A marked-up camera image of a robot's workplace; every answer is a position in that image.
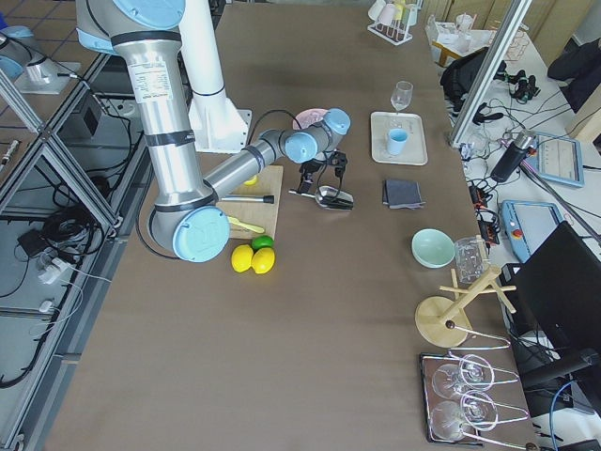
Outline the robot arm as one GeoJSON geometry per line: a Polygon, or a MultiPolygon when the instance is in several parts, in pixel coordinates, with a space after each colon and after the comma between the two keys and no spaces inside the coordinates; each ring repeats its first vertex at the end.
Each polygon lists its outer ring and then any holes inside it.
{"type": "Polygon", "coordinates": [[[348,114],[332,108],[305,129],[261,133],[203,175],[197,150],[247,129],[224,92],[208,2],[79,1],[76,12],[80,43],[126,63],[159,186],[150,234],[180,259],[222,252],[230,225],[215,204],[224,195],[282,156],[329,157],[348,132],[348,114]]]}

